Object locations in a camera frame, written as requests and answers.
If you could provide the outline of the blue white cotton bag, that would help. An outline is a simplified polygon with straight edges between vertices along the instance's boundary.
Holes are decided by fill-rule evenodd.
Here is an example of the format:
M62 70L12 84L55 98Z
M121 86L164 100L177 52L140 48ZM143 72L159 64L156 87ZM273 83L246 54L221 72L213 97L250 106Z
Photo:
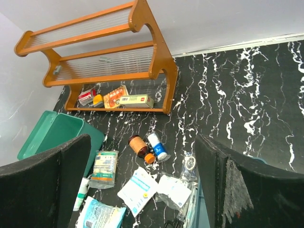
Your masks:
M88 196L76 228L120 228L126 207L113 207Z

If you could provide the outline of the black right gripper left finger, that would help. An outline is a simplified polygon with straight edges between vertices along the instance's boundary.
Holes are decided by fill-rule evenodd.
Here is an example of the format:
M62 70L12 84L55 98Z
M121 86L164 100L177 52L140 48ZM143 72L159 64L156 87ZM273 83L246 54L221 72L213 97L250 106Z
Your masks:
M0 168L2 228L66 228L91 150L83 134Z

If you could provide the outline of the white blue-label packet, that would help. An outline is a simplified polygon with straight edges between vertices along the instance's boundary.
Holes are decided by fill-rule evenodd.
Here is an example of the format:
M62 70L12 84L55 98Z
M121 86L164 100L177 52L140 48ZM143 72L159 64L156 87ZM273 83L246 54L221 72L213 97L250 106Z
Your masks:
M157 181L144 168L139 167L117 193L117 196L124 201L132 215L137 217L155 195L157 188Z

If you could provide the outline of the brown bottle orange cap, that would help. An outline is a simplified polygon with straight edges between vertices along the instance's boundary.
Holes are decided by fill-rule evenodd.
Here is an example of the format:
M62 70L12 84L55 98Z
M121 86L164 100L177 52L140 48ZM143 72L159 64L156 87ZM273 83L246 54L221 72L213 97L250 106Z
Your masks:
M155 156L150 151L149 146L143 141L139 135L133 135L128 140L129 146L136 155L145 160L147 164L152 164L155 161Z

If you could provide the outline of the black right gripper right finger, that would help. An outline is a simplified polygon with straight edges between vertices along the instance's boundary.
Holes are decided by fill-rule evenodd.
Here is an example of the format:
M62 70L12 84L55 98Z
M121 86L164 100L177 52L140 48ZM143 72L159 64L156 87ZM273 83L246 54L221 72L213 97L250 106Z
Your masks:
M212 228L301 228L304 176L197 135L199 178Z

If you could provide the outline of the white bottle green label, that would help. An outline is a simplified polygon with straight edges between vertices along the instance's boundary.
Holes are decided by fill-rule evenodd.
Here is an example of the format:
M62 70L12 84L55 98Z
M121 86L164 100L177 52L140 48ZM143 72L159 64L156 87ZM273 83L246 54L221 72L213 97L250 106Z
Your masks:
M73 211L79 211L80 206L82 205L83 200L85 199L86 194L88 192L88 183L89 183L89 179L83 177L81 180L79 190L78 190L78 194L76 196Z

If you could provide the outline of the green plastic medicine box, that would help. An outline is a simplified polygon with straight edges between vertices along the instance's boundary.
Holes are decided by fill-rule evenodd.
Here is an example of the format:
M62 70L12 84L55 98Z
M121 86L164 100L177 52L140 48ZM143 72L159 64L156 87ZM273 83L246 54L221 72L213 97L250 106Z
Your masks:
M91 151L84 171L84 177L87 177L105 135L83 119L67 114L45 111L23 144L17 159L20 161L52 149L82 134L91 137Z

